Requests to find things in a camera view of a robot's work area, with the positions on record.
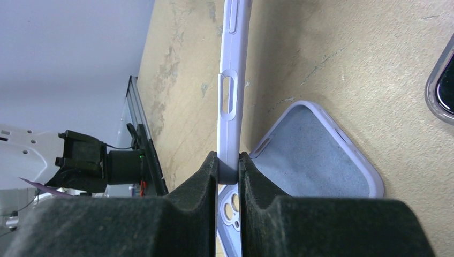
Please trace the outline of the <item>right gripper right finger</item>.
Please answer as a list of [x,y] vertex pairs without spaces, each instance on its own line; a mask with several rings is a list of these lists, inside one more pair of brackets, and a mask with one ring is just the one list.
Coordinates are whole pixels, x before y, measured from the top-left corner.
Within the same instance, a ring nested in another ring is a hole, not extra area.
[[243,256],[434,256],[419,220],[393,199],[293,197],[239,155]]

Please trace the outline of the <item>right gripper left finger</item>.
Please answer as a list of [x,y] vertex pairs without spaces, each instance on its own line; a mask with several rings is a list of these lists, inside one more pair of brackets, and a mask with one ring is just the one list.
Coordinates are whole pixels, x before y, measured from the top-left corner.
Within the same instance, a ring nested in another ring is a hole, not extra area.
[[218,158],[165,196],[55,198],[14,233],[6,256],[214,256]]

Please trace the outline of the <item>lilac phone case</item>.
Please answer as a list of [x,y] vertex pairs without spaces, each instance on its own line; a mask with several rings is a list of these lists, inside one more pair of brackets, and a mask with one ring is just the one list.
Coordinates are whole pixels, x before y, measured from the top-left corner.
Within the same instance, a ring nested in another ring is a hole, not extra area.
[[384,196],[379,173],[315,102],[291,104],[250,158],[263,175],[291,196]]
[[217,78],[218,182],[223,185],[233,185],[239,180],[239,148],[252,3],[252,0],[224,2],[220,71]]

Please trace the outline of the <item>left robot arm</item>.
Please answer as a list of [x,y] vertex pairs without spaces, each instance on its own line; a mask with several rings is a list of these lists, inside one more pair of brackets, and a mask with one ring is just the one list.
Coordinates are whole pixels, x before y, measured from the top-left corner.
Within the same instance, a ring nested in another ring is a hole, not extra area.
[[103,193],[109,185],[145,179],[148,138],[142,125],[127,124],[128,147],[114,147],[67,130],[39,132],[1,125],[1,227],[14,231],[19,217],[41,193]]

